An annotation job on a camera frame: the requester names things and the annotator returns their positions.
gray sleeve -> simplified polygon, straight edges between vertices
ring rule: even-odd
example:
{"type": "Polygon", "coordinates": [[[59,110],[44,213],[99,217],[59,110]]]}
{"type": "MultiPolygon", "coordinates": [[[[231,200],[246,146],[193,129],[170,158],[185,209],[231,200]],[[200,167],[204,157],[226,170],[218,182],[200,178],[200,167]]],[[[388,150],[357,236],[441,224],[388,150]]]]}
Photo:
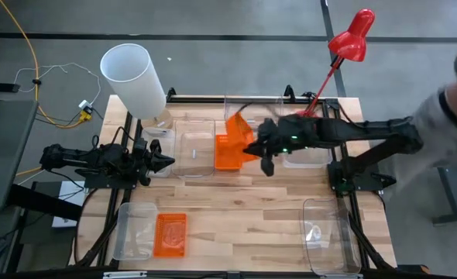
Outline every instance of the gray sleeve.
{"type": "Polygon", "coordinates": [[[422,171],[457,164],[457,126],[442,111],[438,93],[420,105],[412,122],[424,145],[415,154],[398,154],[386,159],[389,171],[397,179],[395,192],[401,191],[422,171]]]}

red desk lamp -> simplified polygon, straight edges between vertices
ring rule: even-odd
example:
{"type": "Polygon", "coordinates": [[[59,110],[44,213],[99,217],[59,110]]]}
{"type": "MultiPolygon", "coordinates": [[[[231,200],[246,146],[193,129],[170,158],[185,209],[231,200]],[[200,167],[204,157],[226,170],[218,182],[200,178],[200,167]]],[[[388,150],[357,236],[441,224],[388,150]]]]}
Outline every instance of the red desk lamp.
{"type": "Polygon", "coordinates": [[[316,94],[316,98],[305,111],[300,112],[302,116],[314,115],[314,107],[318,102],[318,97],[320,97],[320,94],[325,88],[328,80],[334,74],[335,70],[340,67],[344,59],[357,62],[361,62],[365,59],[366,34],[373,24],[373,21],[375,21],[375,13],[370,9],[362,9],[356,13],[356,16],[352,20],[347,31],[340,33],[334,37],[330,43],[328,43],[330,51],[337,54],[337,56],[335,56],[332,61],[332,64],[330,65],[332,69],[328,72],[327,78],[316,94]]]}

red lamp shade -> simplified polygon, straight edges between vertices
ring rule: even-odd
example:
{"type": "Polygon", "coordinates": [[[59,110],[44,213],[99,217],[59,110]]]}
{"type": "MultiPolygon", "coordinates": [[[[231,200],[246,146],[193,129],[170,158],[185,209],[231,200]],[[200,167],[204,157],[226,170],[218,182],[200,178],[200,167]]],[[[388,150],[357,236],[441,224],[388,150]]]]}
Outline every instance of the red lamp shade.
{"type": "Polygon", "coordinates": [[[362,9],[351,22],[347,31],[338,34],[328,44],[328,48],[345,59],[361,62],[366,55],[366,34],[375,21],[375,13],[362,9]]]}

orange lid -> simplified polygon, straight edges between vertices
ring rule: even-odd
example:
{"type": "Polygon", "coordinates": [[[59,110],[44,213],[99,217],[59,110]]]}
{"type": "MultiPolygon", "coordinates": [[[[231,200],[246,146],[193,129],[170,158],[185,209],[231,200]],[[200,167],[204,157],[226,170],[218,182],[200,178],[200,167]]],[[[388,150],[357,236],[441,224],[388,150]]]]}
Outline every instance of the orange lid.
{"type": "Polygon", "coordinates": [[[156,218],[154,257],[183,257],[187,232],[185,213],[160,213],[156,218]]]}
{"type": "Polygon", "coordinates": [[[216,135],[215,168],[223,171],[235,171],[242,167],[242,156],[237,146],[229,144],[227,135],[216,135]]]}

yellow cable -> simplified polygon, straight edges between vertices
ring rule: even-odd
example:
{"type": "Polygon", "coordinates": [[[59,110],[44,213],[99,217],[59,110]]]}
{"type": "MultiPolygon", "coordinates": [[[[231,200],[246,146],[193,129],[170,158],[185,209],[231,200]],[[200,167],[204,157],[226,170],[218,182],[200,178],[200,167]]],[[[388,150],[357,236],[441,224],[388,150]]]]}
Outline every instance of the yellow cable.
{"type": "MultiPolygon", "coordinates": [[[[9,14],[10,18],[12,18],[12,21],[13,23],[15,23],[15,25],[17,26],[17,28],[19,28],[19,31],[22,33],[22,36],[24,36],[24,38],[26,39],[26,42],[27,42],[27,45],[29,46],[30,48],[30,52],[31,54],[33,55],[33,59],[34,59],[34,64],[35,64],[35,68],[36,68],[36,80],[38,80],[40,78],[40,70],[39,70],[39,65],[37,64],[37,58],[36,58],[36,53],[34,52],[34,49],[33,49],[33,45],[30,43],[30,40],[29,38],[27,37],[26,33],[24,32],[24,30],[22,29],[22,27],[19,25],[19,22],[17,21],[17,19],[15,19],[15,16],[13,16],[13,14],[10,12],[9,8],[5,5],[5,3],[3,2],[3,0],[0,0],[0,4],[2,4],[3,8],[5,9],[5,11],[9,14]]],[[[36,84],[36,101],[39,101],[39,85],[36,84]]],[[[71,128],[74,128],[74,127],[77,127],[79,126],[80,124],[82,124],[84,121],[82,120],[79,120],[77,123],[73,124],[73,125],[70,125],[70,126],[62,126],[62,125],[59,125],[59,124],[56,124],[51,118],[48,117],[48,115],[43,111],[43,108],[41,108],[41,106],[39,105],[38,109],[40,110],[41,114],[43,114],[43,116],[49,121],[51,122],[52,124],[54,124],[56,127],[58,128],[61,128],[61,129],[71,129],[71,128]]]]}
{"type": "Polygon", "coordinates": [[[30,173],[32,173],[34,171],[41,171],[41,167],[34,167],[32,170],[21,171],[21,172],[17,173],[15,176],[24,175],[24,174],[30,174],[30,173]]]}

